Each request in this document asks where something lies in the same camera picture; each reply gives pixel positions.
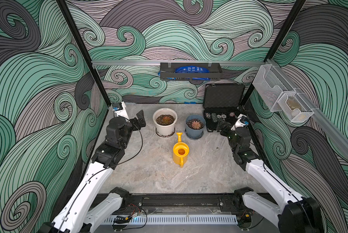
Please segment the blue object in tray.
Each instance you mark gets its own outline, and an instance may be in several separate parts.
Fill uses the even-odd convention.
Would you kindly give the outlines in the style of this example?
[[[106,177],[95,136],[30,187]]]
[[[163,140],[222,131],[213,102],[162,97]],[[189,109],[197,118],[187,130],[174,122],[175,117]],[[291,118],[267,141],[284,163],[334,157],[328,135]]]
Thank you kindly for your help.
[[[175,73],[209,73],[209,70],[197,66],[184,66],[177,68]]]

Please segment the clear plastic wall bin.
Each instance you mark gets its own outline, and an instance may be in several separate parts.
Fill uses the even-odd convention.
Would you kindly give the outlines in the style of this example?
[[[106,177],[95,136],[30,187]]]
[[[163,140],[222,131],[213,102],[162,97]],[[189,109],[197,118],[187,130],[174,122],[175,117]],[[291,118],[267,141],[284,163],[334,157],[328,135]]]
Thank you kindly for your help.
[[[278,100],[288,91],[279,79],[280,73],[272,64],[260,66],[253,86],[271,112],[281,111]]]

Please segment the red-green succulent in white pot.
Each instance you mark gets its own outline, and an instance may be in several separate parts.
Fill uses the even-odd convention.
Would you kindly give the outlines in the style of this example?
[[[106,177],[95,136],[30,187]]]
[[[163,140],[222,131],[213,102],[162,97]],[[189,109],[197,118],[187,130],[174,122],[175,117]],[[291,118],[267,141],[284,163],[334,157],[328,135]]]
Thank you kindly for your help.
[[[172,115],[160,115],[157,119],[156,119],[156,122],[159,124],[159,125],[163,125],[163,126],[166,126],[166,125],[171,125],[173,124],[175,121],[175,117],[173,117]]]

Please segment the yellow plastic watering can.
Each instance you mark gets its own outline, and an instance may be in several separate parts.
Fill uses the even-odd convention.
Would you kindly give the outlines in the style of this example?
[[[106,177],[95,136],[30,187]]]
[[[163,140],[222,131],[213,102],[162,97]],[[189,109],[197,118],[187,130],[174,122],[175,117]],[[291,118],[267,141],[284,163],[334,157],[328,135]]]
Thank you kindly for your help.
[[[189,155],[189,146],[182,141],[183,133],[177,134],[177,143],[173,146],[173,161],[181,168],[187,162],[187,157]]]

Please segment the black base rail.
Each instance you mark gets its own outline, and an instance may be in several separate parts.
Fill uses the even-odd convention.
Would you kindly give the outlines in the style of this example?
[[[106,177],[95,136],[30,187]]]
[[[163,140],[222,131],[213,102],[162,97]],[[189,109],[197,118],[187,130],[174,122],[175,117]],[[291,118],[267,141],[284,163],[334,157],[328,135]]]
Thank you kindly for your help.
[[[132,213],[143,208],[148,213],[172,209],[206,209],[239,213],[248,211],[242,197],[235,193],[205,194],[129,194],[114,214]]]

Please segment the aluminium wall rail right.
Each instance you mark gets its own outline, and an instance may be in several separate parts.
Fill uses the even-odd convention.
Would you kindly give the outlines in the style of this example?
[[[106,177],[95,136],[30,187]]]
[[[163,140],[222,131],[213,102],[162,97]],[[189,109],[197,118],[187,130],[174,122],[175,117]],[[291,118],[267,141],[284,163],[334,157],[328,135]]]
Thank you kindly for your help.
[[[288,91],[282,92],[277,100],[281,109],[291,116],[293,113],[293,119],[299,117],[302,110],[306,110],[308,113],[312,113],[310,118],[312,118],[320,128],[323,129],[326,136],[329,137],[332,144],[338,149],[348,160],[348,139],[347,137],[330,121],[330,119],[308,98],[308,96],[297,87],[291,78],[286,76],[279,65],[272,59],[268,59],[265,64],[272,65],[277,72],[277,78],[285,86]],[[300,109],[291,110],[291,108],[286,104],[289,97],[295,98],[295,102],[300,105]]]

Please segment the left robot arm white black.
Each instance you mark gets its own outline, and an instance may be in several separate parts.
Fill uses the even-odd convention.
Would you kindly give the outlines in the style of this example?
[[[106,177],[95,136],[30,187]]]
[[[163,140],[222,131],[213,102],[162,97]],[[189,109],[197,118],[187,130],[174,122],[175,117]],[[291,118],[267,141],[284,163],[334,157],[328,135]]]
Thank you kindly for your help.
[[[108,216],[120,209],[129,194],[121,188],[111,191],[95,208],[91,205],[107,178],[122,164],[132,133],[145,126],[143,110],[132,119],[124,109],[115,113],[106,127],[105,140],[92,156],[80,185],[54,220],[40,227],[40,233],[93,233]]]

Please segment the small circuit board right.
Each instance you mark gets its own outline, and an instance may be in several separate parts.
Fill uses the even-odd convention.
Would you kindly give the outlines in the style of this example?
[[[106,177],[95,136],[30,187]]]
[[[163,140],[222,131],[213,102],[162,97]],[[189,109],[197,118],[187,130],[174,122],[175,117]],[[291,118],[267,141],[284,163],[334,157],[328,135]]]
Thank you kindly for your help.
[[[243,216],[238,217],[238,226],[241,229],[248,229],[252,225],[252,217],[250,214],[245,214]]]

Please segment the blue-grey flower pot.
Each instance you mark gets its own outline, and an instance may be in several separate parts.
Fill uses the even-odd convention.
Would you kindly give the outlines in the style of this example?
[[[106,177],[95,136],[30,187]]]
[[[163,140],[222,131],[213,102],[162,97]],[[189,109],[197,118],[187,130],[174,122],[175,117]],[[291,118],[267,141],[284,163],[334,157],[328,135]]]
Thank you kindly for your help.
[[[186,119],[186,135],[190,139],[200,139],[204,134],[205,119],[200,115],[190,115]]]

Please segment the small clear plastic bin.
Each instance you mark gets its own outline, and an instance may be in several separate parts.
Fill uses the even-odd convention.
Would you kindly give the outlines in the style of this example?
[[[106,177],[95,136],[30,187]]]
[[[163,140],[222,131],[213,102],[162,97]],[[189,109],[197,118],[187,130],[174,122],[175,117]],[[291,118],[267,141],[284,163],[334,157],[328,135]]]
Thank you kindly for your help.
[[[292,123],[304,123],[314,114],[301,96],[294,91],[283,92],[278,104]]]

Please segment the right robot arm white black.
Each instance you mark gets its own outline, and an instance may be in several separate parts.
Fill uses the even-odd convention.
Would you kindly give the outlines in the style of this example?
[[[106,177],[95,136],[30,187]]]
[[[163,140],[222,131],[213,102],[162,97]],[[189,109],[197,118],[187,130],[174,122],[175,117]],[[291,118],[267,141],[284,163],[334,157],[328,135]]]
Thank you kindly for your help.
[[[281,233],[322,233],[320,206],[289,187],[250,149],[249,119],[240,115],[234,124],[218,119],[216,131],[228,139],[235,162],[253,176],[274,201],[261,197],[249,188],[239,189],[237,209],[251,209],[271,222]]]

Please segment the left black frame post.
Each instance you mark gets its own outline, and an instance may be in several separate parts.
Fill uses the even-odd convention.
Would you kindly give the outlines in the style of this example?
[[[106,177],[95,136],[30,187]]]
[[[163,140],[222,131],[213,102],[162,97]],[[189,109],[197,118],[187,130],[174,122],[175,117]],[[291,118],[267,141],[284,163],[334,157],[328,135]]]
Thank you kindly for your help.
[[[72,33],[72,36],[74,37],[75,41],[76,41],[76,44],[77,46],[79,47],[80,49],[80,52],[82,54],[82,57],[84,58],[85,62],[86,62],[86,65],[91,73],[91,76],[92,78],[94,79],[106,105],[108,107],[111,106],[111,102],[108,98],[108,95],[107,95],[107,92],[102,84],[102,81],[101,81],[101,78],[100,78],[100,75],[99,73],[97,72],[97,70],[92,66],[92,62],[91,62],[91,57],[87,51],[87,48],[81,38],[81,35],[79,33],[79,30],[76,26],[76,23],[72,17],[72,14],[68,8],[68,5],[66,3],[66,1],[64,0],[56,0],[61,12],[62,12],[62,15],[68,25],[68,28],[70,29],[71,33]]]

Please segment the aluminium wall rail back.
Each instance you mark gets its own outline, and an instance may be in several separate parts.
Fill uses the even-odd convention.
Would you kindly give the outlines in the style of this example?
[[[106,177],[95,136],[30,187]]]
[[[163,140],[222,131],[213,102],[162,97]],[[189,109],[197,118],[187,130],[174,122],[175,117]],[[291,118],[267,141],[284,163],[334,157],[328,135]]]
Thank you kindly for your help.
[[[264,65],[264,62],[256,61],[195,61],[195,60],[92,60],[93,66],[160,66],[161,63],[167,63],[170,67],[174,63],[205,63],[211,66],[218,63],[225,67],[258,67]]]

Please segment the right black frame post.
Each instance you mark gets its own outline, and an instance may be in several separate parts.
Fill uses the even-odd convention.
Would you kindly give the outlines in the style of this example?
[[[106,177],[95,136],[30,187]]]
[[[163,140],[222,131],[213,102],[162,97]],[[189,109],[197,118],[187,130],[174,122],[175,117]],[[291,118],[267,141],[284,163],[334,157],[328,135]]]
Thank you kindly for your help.
[[[276,37],[276,39],[274,40],[272,46],[270,47],[267,55],[264,58],[264,63],[267,62],[267,60],[271,60],[273,59],[273,57],[275,56],[279,46],[282,44],[283,40],[285,39],[287,33],[289,32],[291,26],[293,25],[296,17],[298,16],[299,12],[301,11],[302,7],[305,4],[305,0],[297,0],[295,1],[292,9],[290,10],[287,18],[282,21],[282,25],[280,28],[280,31]],[[246,92],[246,94],[244,95],[244,97],[241,100],[241,106],[244,108],[245,105],[247,104],[247,102],[249,101],[255,87],[253,85],[253,82],[255,80],[256,76],[252,79],[252,82],[250,84],[250,86],[248,87],[248,90]]]

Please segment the aluminium wall rail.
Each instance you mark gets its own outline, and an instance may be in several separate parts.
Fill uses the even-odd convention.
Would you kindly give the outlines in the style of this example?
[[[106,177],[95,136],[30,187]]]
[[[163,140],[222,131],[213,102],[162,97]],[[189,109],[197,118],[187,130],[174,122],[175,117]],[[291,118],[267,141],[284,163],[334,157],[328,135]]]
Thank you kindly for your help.
[[[320,128],[323,129],[326,136],[329,137],[332,144],[338,149],[348,160],[348,139],[347,137],[330,121],[330,119],[308,98],[308,96],[297,87],[291,78],[286,76],[279,65],[272,59],[268,59],[265,64],[272,65],[277,72],[277,78],[285,86],[288,91],[282,92],[277,100],[281,109],[291,116],[293,113],[293,119],[299,117],[302,110],[306,110],[308,113],[312,113],[310,118],[312,118]],[[300,109],[291,110],[291,108],[286,104],[289,97],[295,98],[295,102],[300,105]]]
[[[205,63],[211,66],[218,63],[225,67],[258,67],[264,65],[264,62],[256,61],[195,61],[195,60],[92,60],[93,66],[160,66],[161,63],[167,63],[170,67],[174,63]]]

